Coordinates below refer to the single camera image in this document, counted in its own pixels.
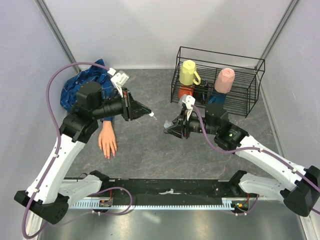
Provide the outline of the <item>white nail polish cap brush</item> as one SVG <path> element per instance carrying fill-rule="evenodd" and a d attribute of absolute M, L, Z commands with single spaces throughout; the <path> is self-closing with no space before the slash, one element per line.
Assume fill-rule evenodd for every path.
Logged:
<path fill-rule="evenodd" d="M 152 117 L 154 120 L 158 120 L 156 117 L 155 117 L 155 113 L 154 112 L 151 112 L 148 114 L 150 117 Z"/>

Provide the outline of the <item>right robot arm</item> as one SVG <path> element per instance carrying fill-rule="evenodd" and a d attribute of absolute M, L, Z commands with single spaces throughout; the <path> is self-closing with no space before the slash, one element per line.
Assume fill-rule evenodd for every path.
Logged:
<path fill-rule="evenodd" d="M 165 121 L 164 132 L 177 138 L 191 133 L 214 136 L 208 144 L 224 154 L 235 154 L 258 166 L 271 178 L 258 177 L 243 170 L 230 179 L 229 191 L 235 197 L 257 194 L 282 202 L 293 213 L 307 217 L 320 198 L 320 170 L 308 168 L 285 159 L 258 142 L 244 129 L 229 121 L 229 114 L 219 103 L 205 107 L 205 115 L 190 104 L 182 104 L 173 121 Z"/>

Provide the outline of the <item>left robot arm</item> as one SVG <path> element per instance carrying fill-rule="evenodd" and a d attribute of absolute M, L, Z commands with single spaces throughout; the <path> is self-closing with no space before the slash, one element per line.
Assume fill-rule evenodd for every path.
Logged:
<path fill-rule="evenodd" d="M 29 208 L 34 214 L 52 225 L 60 222 L 73 204 L 97 194 L 106 196 L 110 185 L 107 176 L 97 170 L 85 178 L 62 187 L 72 162 L 98 129 L 98 121 L 121 115 L 126 121 L 136 120 L 154 113 L 147 106 L 133 99 L 127 88 L 111 98 L 103 99 L 101 85 L 89 82 L 76 93 L 77 102 L 63 119 L 57 142 L 37 178 L 26 190 L 18 191 L 14 200 Z"/>

